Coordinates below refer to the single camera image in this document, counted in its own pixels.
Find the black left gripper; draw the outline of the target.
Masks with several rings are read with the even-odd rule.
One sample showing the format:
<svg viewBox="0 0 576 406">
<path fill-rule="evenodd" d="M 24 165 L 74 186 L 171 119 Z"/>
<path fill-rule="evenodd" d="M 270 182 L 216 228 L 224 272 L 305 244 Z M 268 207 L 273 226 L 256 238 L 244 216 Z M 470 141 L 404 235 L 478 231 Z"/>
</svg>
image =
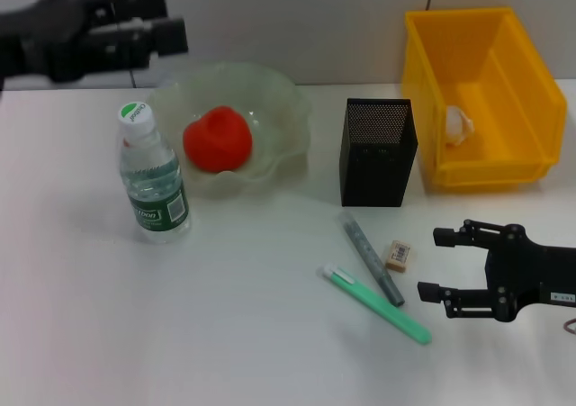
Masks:
<svg viewBox="0 0 576 406">
<path fill-rule="evenodd" d="M 2 12 L 1 89 L 18 77 L 66 84 L 104 71 L 146 69 L 154 54 L 187 53 L 182 19 L 90 34 L 99 26 L 163 18 L 166 0 L 37 0 Z"/>
</svg>

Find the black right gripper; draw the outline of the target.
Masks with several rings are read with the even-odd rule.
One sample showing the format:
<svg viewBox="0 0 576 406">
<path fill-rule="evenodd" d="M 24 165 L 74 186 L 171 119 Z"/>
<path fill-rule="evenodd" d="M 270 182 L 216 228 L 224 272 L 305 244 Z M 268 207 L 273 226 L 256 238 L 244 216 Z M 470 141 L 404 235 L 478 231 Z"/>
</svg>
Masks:
<svg viewBox="0 0 576 406">
<path fill-rule="evenodd" d="M 537 244 L 518 224 L 500 231 L 499 225 L 470 219 L 458 230 L 434 228 L 433 238 L 437 247 L 489 250 L 485 266 L 488 289 L 418 282 L 420 300 L 441 303 L 448 319 L 511 322 L 532 304 L 575 305 L 574 248 Z"/>
</svg>

